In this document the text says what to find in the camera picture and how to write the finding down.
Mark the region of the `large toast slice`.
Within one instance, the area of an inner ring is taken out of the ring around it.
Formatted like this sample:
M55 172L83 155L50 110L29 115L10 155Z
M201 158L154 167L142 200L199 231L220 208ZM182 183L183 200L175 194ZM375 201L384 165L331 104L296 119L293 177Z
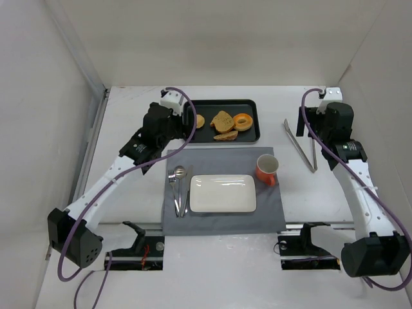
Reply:
M211 121L210 126L217 132L224 134L231 131L235 124L233 118L226 112L220 111Z

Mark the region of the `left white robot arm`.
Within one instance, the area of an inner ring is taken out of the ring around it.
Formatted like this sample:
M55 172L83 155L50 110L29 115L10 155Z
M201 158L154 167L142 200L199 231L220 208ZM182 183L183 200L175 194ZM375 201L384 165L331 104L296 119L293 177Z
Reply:
M153 102L143 119L143 126L120 149L104 175L78 200L64 210L53 209L48 215L51 247L60 252L58 273L64 259L80 269L90 266L101 252L130 250L142 247L144 231L125 221L119 236L99 236L97 227L106 211L115 205L121 186L133 177L142 178L157 162L171 140L189 142L196 130L196 111L188 117L174 114L173 109Z

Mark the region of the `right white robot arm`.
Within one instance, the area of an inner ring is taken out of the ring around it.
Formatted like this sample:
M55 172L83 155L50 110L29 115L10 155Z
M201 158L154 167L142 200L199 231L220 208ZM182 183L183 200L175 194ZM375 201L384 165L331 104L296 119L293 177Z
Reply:
M382 207L375 201L362 144L351 138L354 112L342 102L331 102L322 111L299 108L297 136L322 142L322 155L338 179L355 224L355 240L338 249L345 272L350 277L395 275L410 250L406 237L396 231Z

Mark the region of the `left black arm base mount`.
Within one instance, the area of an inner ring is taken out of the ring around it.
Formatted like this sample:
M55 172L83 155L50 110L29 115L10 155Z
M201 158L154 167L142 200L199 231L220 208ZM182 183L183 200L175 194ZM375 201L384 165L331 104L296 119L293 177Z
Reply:
M130 221L124 221L123 224L134 230L135 241L129 248L119 248L112 251L111 265L109 265L109 254L106 254L104 269L119 271L163 270L165 237L161 231L143 229Z

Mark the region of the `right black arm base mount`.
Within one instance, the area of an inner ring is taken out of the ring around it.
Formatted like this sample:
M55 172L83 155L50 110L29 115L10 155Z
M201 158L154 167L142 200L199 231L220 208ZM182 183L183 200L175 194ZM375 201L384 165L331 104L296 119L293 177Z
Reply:
M281 258L282 270L340 270L340 261L312 243L311 225L301 230L286 230L277 236L274 253Z

